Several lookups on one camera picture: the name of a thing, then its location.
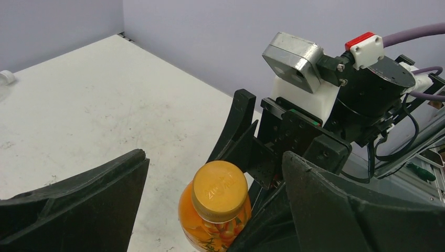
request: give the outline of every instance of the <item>white table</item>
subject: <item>white table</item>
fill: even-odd
[[[0,198],[140,148],[151,162],[128,251],[194,251],[177,204],[219,138],[230,96],[117,35],[15,75],[0,103]]]

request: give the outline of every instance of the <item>orange juice bottle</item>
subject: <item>orange juice bottle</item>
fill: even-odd
[[[183,191],[178,211],[198,251],[225,252],[252,215],[246,177],[229,162],[209,162]]]

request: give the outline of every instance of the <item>red connector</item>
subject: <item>red connector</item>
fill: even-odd
[[[362,42],[365,39],[371,38],[372,36],[374,36],[375,34],[368,31],[367,33],[364,33],[356,38],[354,38],[353,40],[346,42],[345,43],[345,50],[349,51],[351,47],[353,47],[354,45]]]

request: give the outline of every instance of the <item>bottle cap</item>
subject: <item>bottle cap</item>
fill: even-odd
[[[229,162],[209,162],[198,170],[193,179],[193,207],[208,222],[223,223],[235,218],[246,198],[246,177]]]

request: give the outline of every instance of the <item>bottle label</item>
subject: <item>bottle label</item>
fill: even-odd
[[[188,241],[202,252],[225,252],[250,218],[246,209],[233,220],[225,223],[210,223],[203,220],[201,226],[184,228]]]

